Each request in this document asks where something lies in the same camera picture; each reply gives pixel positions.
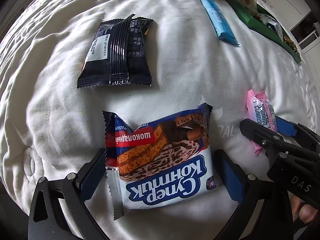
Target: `pink snack package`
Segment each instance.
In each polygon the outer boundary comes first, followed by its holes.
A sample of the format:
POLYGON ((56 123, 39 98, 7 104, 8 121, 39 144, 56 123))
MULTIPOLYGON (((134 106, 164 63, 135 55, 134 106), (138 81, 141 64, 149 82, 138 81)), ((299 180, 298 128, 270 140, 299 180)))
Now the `pink snack package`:
MULTIPOLYGON (((275 111, 264 91, 256 95, 252 90, 248 91, 246 107, 251 120, 277 132, 275 111)), ((255 150, 254 154, 257 155, 262 147, 255 142, 252 142, 252 144, 255 150)))

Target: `green box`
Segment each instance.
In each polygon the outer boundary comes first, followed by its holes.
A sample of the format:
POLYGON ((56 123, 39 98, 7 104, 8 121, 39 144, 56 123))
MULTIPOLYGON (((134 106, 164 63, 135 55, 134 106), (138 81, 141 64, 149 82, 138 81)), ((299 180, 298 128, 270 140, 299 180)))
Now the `green box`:
MULTIPOLYGON (((282 48, 284 48, 287 52, 290 53, 290 55, 293 57, 296 63, 301 62, 301 58, 293 51, 293 49, 290 48, 288 44, 286 44, 284 41, 281 41, 279 36, 275 34, 272 30, 270 30, 268 27, 266 27, 263 23, 253 18, 250 15, 250 13, 237 0, 225 0, 225 1, 233 8, 237 16, 239 17, 239 19, 245 25, 247 25, 249 29, 257 33, 260 33, 261 35, 265 36, 269 40, 272 40, 273 42, 280 45, 282 48)), ((264 8, 262 8, 258 4, 257 4, 257 10, 259 13, 263 13, 275 18, 273 15, 271 15, 268 11, 266 11, 264 8)), ((283 35, 288 37, 288 34, 284 31, 283 28, 282 28, 282 32, 283 32, 283 35)))

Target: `bed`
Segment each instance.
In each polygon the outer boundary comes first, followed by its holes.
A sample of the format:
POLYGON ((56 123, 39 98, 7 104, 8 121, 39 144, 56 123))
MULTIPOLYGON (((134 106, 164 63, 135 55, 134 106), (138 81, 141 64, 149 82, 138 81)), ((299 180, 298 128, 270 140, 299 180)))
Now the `bed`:
MULTIPOLYGON (((265 90, 277 115, 320 132, 319 82, 304 56, 297 64, 282 47, 244 25, 227 2, 214 1, 240 47, 217 39, 199 0, 34 0, 28 6, 0 45, 0 174, 25 213, 41 176, 63 179, 104 147, 102 110, 135 129, 207 102, 213 106, 212 151, 223 148, 259 179, 267 179, 267 158, 255 156, 239 130, 247 117, 248 90, 265 90), (154 20, 146 40, 152 86, 77 89, 99 23, 132 13, 154 20)), ((86 205, 111 239, 212 239, 237 203, 221 186, 113 221, 104 177, 86 205)))

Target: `finger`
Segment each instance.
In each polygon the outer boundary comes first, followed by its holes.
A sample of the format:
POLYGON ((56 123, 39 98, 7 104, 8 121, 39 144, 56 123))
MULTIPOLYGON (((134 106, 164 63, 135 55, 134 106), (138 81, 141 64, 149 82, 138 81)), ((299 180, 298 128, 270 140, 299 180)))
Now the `finger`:
POLYGON ((300 206, 300 198, 298 198, 296 195, 292 195, 290 198, 291 203, 291 211, 292 211, 292 218, 295 219, 296 213, 298 212, 298 208, 300 206))
POLYGON ((317 210, 315 208, 313 208, 310 205, 304 205, 299 212, 299 217, 302 222, 308 223, 311 220, 313 220, 316 213, 317 213, 317 210))

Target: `black snack package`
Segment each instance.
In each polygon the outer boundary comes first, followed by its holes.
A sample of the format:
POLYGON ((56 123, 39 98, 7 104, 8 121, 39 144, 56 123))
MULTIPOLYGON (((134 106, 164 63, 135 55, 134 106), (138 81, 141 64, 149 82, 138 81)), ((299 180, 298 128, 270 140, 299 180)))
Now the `black snack package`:
POLYGON ((144 38, 153 20, 133 16, 100 23, 78 78, 78 88, 151 85, 144 38))

